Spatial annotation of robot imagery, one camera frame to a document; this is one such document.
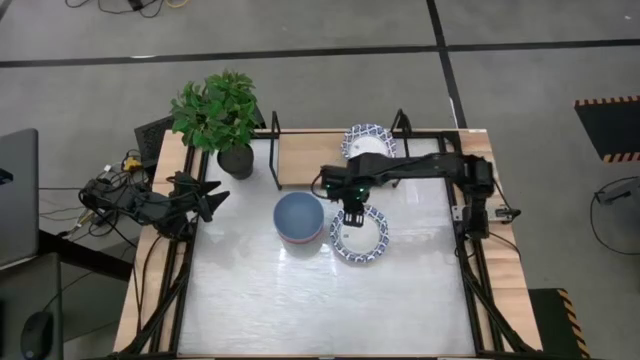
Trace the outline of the green leafy plant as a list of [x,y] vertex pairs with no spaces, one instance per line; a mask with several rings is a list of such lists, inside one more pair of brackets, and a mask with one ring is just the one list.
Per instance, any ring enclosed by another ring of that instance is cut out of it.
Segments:
[[248,145],[258,125],[253,80],[244,73],[224,70],[188,82],[171,100],[172,132],[186,146],[203,151],[228,151]]

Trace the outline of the black computer mouse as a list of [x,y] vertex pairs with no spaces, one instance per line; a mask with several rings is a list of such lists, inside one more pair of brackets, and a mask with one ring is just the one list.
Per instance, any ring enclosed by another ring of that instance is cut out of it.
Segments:
[[44,360],[53,346],[53,314],[39,311],[31,314],[20,335],[20,352],[24,360]]

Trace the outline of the grey laptop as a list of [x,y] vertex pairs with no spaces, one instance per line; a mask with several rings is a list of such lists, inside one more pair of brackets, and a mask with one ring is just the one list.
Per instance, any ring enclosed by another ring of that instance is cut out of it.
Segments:
[[38,131],[0,136],[0,266],[37,252],[38,180]]

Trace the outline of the grey floor device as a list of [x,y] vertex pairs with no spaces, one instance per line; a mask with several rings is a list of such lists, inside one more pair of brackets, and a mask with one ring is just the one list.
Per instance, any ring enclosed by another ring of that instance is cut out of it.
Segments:
[[616,184],[609,190],[604,187],[596,193],[596,200],[604,205],[611,205],[615,201],[623,198],[631,198],[635,203],[640,205],[640,178],[634,178],[625,183]]

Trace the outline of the black hazard-striped floor mat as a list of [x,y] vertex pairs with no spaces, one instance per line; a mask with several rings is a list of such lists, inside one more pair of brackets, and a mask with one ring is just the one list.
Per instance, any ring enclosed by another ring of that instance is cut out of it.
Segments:
[[640,162],[640,96],[576,100],[574,110],[604,163]]
[[569,293],[563,288],[530,289],[529,297],[543,351],[590,359],[584,334]]

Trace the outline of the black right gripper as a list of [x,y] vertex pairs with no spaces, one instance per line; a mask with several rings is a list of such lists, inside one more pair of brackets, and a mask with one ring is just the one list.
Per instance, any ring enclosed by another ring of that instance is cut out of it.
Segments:
[[[344,166],[323,165],[320,168],[320,187],[325,191],[324,198],[328,200],[343,200],[343,191],[350,186],[374,185],[373,171],[375,170],[375,155],[361,154],[350,160]],[[349,227],[364,225],[363,205],[361,203],[346,204],[343,224]]]

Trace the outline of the black dish rack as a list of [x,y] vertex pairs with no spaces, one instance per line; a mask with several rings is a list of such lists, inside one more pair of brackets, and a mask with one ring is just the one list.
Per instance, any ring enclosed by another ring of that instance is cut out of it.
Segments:
[[282,129],[271,114],[269,168],[279,190],[310,185],[323,165],[344,166],[341,144],[346,129]]

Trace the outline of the black perforated box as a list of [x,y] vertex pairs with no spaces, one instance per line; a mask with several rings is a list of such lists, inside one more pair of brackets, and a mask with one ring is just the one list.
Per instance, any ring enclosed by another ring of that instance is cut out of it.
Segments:
[[167,116],[134,129],[138,150],[144,163],[154,163],[158,160],[165,132],[172,129],[173,123],[173,117]]

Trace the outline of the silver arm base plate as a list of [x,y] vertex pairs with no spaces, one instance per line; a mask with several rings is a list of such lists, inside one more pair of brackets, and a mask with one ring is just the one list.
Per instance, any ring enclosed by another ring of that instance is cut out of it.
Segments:
[[[509,208],[506,205],[488,206],[486,208],[486,212],[489,222],[502,223],[511,222],[521,213],[520,210]],[[466,221],[471,216],[471,210],[469,206],[452,206],[451,213],[453,220],[458,222]]]

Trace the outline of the blue plastic bowl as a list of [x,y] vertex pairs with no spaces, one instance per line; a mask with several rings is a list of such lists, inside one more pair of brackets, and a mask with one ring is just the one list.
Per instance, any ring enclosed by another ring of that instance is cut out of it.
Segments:
[[273,210],[276,231],[296,238],[321,232],[324,219],[321,203],[315,196],[304,192],[283,196]]

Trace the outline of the blue-white patterned bowl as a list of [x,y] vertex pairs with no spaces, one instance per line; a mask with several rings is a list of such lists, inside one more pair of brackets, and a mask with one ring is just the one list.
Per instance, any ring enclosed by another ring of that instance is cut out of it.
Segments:
[[351,159],[363,153],[378,153],[394,158],[397,152],[392,133],[377,124],[357,124],[349,128],[341,142],[341,153]]
[[386,216],[371,205],[364,206],[362,227],[346,226],[340,209],[329,227],[329,242],[344,260],[370,263],[382,256],[390,243]]

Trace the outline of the pink plastic bowl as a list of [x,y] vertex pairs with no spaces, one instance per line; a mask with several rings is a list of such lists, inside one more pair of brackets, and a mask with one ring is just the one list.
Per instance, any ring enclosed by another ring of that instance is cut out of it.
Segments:
[[290,243],[290,244],[296,244],[296,245],[310,243],[310,242],[314,241],[320,234],[321,234],[321,232],[316,232],[316,233],[311,234],[309,236],[303,236],[302,238],[296,238],[296,237],[289,236],[289,235],[286,235],[284,233],[278,232],[278,235],[279,235],[279,237],[281,238],[282,241],[284,241],[286,243]]

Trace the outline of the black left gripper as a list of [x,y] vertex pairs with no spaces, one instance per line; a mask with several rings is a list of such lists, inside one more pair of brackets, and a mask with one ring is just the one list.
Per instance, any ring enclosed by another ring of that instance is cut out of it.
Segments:
[[229,191],[207,195],[221,185],[220,181],[205,181],[199,183],[190,175],[176,172],[167,181],[174,186],[169,194],[170,204],[174,209],[183,212],[193,211],[204,222],[211,222],[218,207],[230,196]]

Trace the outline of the black plant pot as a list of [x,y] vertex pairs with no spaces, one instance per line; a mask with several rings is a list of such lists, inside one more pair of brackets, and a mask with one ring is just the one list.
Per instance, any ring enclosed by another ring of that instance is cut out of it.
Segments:
[[237,180],[251,176],[254,164],[254,152],[250,145],[234,145],[217,154],[220,168]]

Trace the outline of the black side desk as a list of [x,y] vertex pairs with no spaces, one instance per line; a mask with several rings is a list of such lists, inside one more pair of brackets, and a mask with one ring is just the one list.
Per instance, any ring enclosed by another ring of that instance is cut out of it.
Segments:
[[63,360],[61,264],[56,254],[31,259],[0,270],[0,360],[26,360],[21,333],[27,319],[47,312],[51,347],[43,360]]

